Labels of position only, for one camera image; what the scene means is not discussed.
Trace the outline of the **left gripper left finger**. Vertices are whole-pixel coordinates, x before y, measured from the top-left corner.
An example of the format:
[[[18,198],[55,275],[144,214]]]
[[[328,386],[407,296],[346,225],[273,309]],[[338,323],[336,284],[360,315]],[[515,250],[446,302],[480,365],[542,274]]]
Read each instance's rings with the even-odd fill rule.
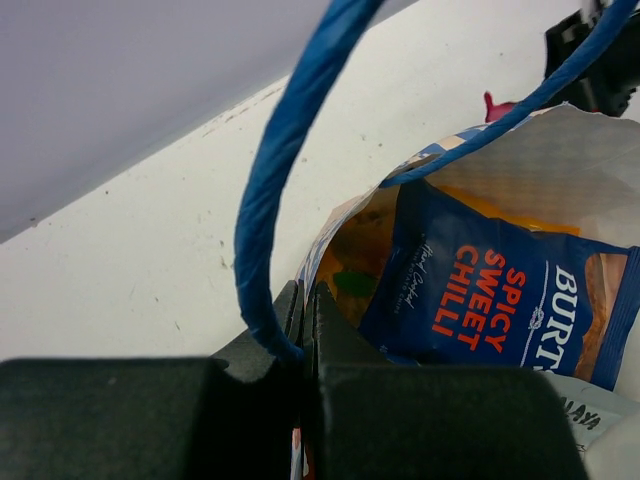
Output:
[[[5,479],[286,479],[296,373],[249,333],[204,357],[1,365]]]

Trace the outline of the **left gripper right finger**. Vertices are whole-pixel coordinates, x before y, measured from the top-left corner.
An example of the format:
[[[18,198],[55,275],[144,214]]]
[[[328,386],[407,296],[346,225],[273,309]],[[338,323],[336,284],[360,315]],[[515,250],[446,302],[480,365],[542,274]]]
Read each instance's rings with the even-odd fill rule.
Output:
[[[325,284],[305,319],[304,436],[319,479],[583,479],[562,403],[518,368],[388,361]]]

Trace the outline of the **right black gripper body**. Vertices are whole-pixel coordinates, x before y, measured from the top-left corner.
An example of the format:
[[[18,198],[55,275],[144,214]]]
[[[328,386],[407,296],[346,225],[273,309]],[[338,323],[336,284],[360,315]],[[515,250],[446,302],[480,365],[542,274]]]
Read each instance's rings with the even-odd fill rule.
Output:
[[[578,11],[545,32],[549,77],[586,40],[610,1],[584,1]],[[621,117],[639,90],[639,11],[635,10],[611,45],[583,73],[543,106],[568,103],[580,110]]]

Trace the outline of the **blue checkered paper bag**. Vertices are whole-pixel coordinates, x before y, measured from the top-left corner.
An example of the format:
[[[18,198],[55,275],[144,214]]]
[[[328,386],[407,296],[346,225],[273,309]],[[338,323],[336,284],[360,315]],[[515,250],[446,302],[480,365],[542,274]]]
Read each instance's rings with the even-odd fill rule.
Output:
[[[298,272],[301,319],[282,327],[269,285],[282,190],[327,94],[378,9],[376,1],[335,1],[329,6],[266,126],[236,224],[235,283],[242,318],[257,343],[292,367],[305,388],[301,420],[292,439],[295,479],[319,479],[310,469],[304,436],[311,387],[305,319],[316,287],[328,287],[316,280],[316,273],[343,212],[353,202],[377,189],[400,189],[423,181],[488,218],[533,232],[567,233],[639,251],[638,124],[568,103],[543,106],[583,73],[616,39],[631,14],[639,11],[635,1],[615,1],[574,53],[503,118],[427,146],[369,192],[336,209]],[[518,368],[546,380],[544,371],[526,367],[401,362],[371,344],[360,326],[352,327],[394,364]],[[609,391],[639,403],[639,312],[616,384]],[[586,469],[583,479],[637,478],[639,412],[578,454]]]

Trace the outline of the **pink candy packet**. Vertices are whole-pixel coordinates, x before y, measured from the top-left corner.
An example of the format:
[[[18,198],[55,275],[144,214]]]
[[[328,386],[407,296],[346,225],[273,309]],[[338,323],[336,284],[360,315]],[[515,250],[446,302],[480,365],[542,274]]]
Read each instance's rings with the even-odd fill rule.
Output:
[[[485,122],[492,123],[500,120],[506,114],[511,112],[513,108],[517,105],[516,102],[507,101],[503,103],[495,103],[492,94],[489,91],[485,91],[483,95],[483,100],[486,108]]]

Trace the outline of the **yellow candy bag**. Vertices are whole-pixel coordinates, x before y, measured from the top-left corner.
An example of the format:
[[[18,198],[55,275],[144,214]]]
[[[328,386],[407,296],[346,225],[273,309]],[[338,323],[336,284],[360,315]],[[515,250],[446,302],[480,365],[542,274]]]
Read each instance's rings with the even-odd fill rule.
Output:
[[[391,253],[399,188],[377,189],[343,213],[316,273],[338,309],[359,327]]]

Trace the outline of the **blue Burts chips bag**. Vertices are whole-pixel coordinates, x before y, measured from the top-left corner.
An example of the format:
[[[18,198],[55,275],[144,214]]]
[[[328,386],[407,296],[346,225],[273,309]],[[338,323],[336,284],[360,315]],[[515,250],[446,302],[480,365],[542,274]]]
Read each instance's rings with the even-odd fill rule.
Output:
[[[639,251],[488,218],[400,187],[362,335],[401,362],[507,365],[617,381],[639,312]]]

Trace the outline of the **grey small snack packet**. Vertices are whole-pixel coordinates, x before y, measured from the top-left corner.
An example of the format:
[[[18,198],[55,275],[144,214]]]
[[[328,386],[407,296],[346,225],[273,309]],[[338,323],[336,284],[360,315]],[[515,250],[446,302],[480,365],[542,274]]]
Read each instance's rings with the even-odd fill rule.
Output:
[[[580,454],[607,430],[639,412],[638,402],[586,381],[549,372],[542,375],[560,397]]]

